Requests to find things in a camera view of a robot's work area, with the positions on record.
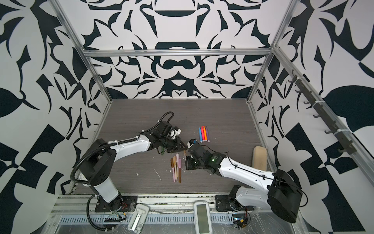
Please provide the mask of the purple marker pen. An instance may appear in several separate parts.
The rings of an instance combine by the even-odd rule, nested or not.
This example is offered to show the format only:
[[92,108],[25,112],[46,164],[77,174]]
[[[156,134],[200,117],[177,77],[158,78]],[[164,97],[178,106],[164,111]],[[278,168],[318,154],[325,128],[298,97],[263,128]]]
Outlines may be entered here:
[[209,132],[208,132],[208,128],[206,127],[206,134],[207,134],[207,142],[210,142],[210,137],[209,137]]

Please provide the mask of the red pink marker pen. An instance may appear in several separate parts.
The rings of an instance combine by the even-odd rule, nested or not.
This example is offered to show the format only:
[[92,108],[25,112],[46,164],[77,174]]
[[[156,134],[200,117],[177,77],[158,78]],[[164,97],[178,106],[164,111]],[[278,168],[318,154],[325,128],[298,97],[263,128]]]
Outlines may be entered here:
[[204,127],[200,127],[200,133],[201,133],[201,142],[205,141],[205,134],[204,134]]

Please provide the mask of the blue marker pen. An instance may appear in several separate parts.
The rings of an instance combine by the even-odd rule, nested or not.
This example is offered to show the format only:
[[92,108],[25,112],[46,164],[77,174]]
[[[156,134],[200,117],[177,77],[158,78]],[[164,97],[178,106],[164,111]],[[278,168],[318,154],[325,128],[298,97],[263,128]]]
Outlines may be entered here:
[[202,143],[203,142],[203,134],[202,134],[202,129],[201,127],[199,127],[199,139],[200,139],[200,142]]

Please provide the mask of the orange marker pen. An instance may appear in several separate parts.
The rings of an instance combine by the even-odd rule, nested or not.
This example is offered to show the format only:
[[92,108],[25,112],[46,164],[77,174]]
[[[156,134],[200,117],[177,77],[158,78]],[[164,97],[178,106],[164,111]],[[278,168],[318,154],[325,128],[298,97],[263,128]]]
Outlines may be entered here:
[[202,129],[203,129],[203,134],[204,134],[204,141],[207,142],[206,127],[203,126]]

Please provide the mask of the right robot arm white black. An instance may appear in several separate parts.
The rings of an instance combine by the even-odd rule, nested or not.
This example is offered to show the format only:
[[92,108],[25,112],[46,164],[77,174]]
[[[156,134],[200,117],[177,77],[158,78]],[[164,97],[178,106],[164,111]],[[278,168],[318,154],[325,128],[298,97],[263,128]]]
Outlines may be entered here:
[[289,223],[296,223],[302,189],[285,171],[264,171],[241,164],[228,156],[205,148],[195,140],[188,143],[190,158],[186,160],[187,170],[206,170],[211,175],[234,179],[255,189],[250,194],[243,186],[231,191],[232,199],[243,207],[254,206],[270,209],[276,216]]

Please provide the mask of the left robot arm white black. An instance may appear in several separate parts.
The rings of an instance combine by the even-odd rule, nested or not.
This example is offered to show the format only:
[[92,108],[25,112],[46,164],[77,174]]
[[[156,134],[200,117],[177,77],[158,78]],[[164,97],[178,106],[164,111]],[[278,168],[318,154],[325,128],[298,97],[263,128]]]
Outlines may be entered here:
[[119,199],[120,193],[110,179],[113,164],[137,153],[162,147],[167,153],[187,150],[180,138],[181,130],[167,121],[159,121],[153,128],[136,137],[106,142],[96,140],[84,156],[74,165],[70,179],[76,184],[90,187],[106,203]]

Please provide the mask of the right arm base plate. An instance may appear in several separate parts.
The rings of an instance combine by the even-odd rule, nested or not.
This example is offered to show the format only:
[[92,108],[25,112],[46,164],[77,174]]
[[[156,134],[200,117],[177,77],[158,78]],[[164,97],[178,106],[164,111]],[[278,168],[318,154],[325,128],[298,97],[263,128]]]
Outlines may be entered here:
[[231,198],[229,195],[215,196],[215,209],[218,212],[239,212],[239,211],[254,211],[254,206],[242,206],[237,200]]

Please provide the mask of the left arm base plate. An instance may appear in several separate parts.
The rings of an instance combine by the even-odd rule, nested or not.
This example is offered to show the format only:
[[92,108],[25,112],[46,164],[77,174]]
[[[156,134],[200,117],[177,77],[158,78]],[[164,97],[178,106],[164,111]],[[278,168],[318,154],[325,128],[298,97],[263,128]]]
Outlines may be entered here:
[[107,213],[111,211],[127,212],[131,207],[137,204],[138,196],[122,196],[116,197],[112,202],[106,202],[102,197],[99,197],[96,202],[96,213]]

